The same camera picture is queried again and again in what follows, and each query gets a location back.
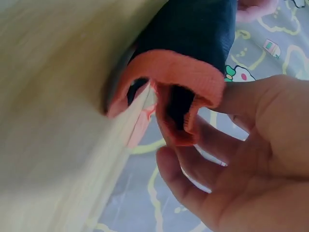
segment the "pink dot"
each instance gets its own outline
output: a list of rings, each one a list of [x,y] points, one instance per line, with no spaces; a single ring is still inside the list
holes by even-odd
[[[243,74],[241,75],[241,78],[242,78],[244,81],[246,81],[246,80],[247,80],[246,74],[243,73]]]

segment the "pink fabric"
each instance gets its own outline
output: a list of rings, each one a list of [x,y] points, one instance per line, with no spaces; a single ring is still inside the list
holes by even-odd
[[[275,12],[279,0],[238,0],[237,22],[252,22]]]

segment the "dark navy fabric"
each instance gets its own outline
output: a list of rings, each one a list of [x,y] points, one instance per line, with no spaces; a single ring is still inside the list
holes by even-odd
[[[165,49],[204,61],[225,73],[225,61],[235,38],[236,11],[237,0],[169,0],[137,39],[131,59],[150,50]],[[139,83],[145,83],[145,79],[130,87],[128,105]],[[179,130],[183,130],[184,115],[194,96],[184,87],[171,87],[166,113]]]

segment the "cartoon print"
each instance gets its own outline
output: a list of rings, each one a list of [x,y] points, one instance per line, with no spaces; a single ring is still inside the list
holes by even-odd
[[[226,65],[226,82],[249,82],[249,81],[255,81],[255,78],[250,74],[250,72],[239,66],[236,65],[235,68],[232,68],[229,65]]]
[[[281,49],[279,48],[278,44],[272,42],[269,39],[266,39],[263,48],[268,51],[273,57],[279,59],[281,55]]]
[[[292,1],[297,8],[304,8],[306,6],[305,0],[290,0]]]
[[[258,18],[259,24],[269,32],[284,32],[290,35],[298,35],[301,32],[300,22],[296,16],[297,7],[291,0],[286,0],[285,4],[278,6],[272,15]],[[266,20],[273,16],[275,20]]]

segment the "cartoon character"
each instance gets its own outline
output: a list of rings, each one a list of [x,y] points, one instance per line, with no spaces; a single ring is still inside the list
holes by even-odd
[[[268,51],[273,57],[279,59],[281,55],[281,50],[278,44],[272,42],[271,40],[267,39],[263,45],[263,48]]]
[[[250,72],[239,65],[235,66],[235,68],[226,65],[225,70],[226,70],[225,81],[227,82],[255,81],[255,78],[250,74]]]
[[[294,2],[297,8],[304,8],[306,6],[305,0],[291,0],[291,1]]]

